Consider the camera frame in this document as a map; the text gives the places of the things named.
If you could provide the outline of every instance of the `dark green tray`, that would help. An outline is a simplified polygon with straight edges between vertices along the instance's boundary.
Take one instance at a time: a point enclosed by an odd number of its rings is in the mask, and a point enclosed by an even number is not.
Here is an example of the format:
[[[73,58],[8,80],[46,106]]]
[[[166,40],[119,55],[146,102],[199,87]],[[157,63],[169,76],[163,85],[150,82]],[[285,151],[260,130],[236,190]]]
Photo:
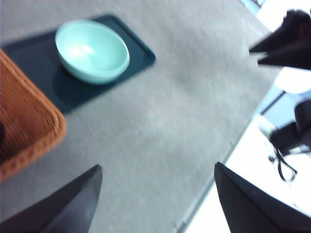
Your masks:
[[[154,53],[116,16],[105,15],[92,20],[116,31],[130,53],[127,70],[109,84],[83,83],[63,68],[54,41],[56,30],[3,47],[8,56],[63,113],[127,80],[156,60]]]

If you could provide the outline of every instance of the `basket rim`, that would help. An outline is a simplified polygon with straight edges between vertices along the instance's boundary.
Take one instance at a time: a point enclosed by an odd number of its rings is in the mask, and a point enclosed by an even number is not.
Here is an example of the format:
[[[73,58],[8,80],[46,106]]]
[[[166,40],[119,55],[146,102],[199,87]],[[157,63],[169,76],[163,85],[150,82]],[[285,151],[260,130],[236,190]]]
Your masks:
[[[35,86],[2,49],[0,49],[0,60],[7,71],[24,87],[28,94],[45,107],[47,113],[52,117],[54,125],[53,131],[47,133],[43,138],[35,141],[28,147],[23,148],[16,156],[0,165],[0,181],[4,181],[55,148],[64,138],[67,124],[59,109]]]

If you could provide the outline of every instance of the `tray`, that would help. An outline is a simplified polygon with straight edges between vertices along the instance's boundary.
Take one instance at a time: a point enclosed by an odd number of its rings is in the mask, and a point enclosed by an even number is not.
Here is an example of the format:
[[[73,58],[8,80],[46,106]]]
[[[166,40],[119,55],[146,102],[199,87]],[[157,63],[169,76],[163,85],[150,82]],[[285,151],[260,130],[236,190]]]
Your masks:
[[[55,147],[65,135],[60,111],[0,51],[1,108],[4,140],[0,144],[1,180],[5,180]]]
[[[92,20],[116,31],[129,49],[130,64],[127,70],[109,84],[86,84],[65,71],[55,46],[56,30],[3,47],[8,56],[63,113],[129,79],[156,60],[153,52],[116,16],[105,15]]]

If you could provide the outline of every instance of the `light blue bowl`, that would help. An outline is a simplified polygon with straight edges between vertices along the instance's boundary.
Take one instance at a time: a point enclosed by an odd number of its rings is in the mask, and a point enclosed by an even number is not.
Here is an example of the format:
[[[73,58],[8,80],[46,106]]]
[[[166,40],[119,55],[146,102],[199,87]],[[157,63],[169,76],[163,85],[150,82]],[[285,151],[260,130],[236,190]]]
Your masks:
[[[122,38],[109,27],[91,20],[63,24],[56,32],[55,42],[66,70],[87,83],[111,82],[130,63]]]

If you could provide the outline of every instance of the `brown wicker basket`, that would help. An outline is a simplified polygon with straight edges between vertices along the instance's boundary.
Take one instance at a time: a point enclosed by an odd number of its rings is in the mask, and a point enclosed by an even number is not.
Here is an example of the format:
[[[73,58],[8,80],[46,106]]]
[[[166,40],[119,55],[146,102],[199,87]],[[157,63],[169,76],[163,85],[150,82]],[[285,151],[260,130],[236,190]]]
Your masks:
[[[0,121],[5,137],[0,143],[1,181],[19,172],[65,135],[60,111],[1,50]]]

